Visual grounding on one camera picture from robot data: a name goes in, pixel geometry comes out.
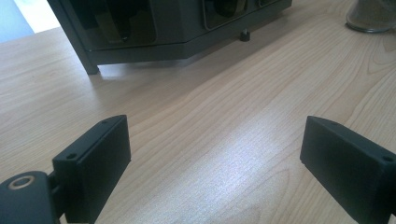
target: screw hole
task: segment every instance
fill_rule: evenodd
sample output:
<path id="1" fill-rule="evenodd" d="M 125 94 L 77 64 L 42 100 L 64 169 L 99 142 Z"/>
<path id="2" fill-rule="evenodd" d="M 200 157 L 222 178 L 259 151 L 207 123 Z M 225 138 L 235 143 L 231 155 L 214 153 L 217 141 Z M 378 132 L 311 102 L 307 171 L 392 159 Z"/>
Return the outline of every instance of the screw hole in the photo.
<path id="1" fill-rule="evenodd" d="M 384 161 L 393 161 L 393 158 L 388 157 L 388 156 L 384 156 L 384 157 L 382 157 L 382 159 L 383 159 Z"/>
<path id="2" fill-rule="evenodd" d="M 67 158 L 68 160 L 73 160 L 76 156 L 77 156 L 76 153 L 72 153 L 72 154 L 68 155 L 66 158 Z"/>

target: glass object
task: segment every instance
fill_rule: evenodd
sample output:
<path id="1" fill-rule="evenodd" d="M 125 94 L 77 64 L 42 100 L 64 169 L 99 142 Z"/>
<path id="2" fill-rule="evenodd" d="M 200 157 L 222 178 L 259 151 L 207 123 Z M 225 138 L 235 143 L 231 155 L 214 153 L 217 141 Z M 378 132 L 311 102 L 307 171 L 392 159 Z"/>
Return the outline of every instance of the glass object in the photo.
<path id="1" fill-rule="evenodd" d="M 346 25 L 365 33 L 381 33 L 396 25 L 396 1 L 356 0 L 346 15 Z"/>

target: round hole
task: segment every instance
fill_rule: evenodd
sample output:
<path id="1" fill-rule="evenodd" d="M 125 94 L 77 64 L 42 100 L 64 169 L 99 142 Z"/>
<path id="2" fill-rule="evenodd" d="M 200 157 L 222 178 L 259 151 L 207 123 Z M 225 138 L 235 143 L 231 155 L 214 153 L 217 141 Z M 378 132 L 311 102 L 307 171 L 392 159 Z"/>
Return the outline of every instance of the round hole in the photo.
<path id="1" fill-rule="evenodd" d="M 382 157 L 382 159 L 383 159 L 384 161 L 393 161 L 393 158 L 388 157 L 388 156 L 384 156 L 384 157 Z"/>
<path id="2" fill-rule="evenodd" d="M 23 189 L 35 181 L 35 177 L 32 175 L 22 176 L 20 178 L 14 179 L 11 183 L 9 183 L 9 189 Z"/>
<path id="3" fill-rule="evenodd" d="M 77 156 L 76 153 L 72 153 L 72 154 L 68 155 L 66 158 L 67 158 L 68 160 L 72 160 L 72 159 L 74 159 L 76 156 Z"/>

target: wooden table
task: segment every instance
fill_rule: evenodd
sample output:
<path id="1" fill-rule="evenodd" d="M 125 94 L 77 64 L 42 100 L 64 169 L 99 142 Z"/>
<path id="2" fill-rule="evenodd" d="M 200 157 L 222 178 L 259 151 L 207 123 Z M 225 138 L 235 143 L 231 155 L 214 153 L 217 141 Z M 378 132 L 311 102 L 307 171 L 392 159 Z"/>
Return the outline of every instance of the wooden table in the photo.
<path id="1" fill-rule="evenodd" d="M 1 44 L 0 181 L 126 114 L 132 162 L 97 223 L 354 223 L 299 159 L 308 115 L 396 152 L 396 32 L 347 29 L 351 4 L 294 0 L 247 43 L 90 77 L 62 29 Z"/>

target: black rubber foot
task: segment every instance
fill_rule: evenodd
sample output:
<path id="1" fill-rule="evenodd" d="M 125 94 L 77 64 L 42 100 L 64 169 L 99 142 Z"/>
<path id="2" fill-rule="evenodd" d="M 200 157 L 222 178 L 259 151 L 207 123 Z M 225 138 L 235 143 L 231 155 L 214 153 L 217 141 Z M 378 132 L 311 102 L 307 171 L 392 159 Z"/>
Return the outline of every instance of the black rubber foot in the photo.
<path id="1" fill-rule="evenodd" d="M 241 32 L 241 35 L 239 36 L 239 40 L 242 42 L 248 42 L 250 40 L 250 32 Z"/>

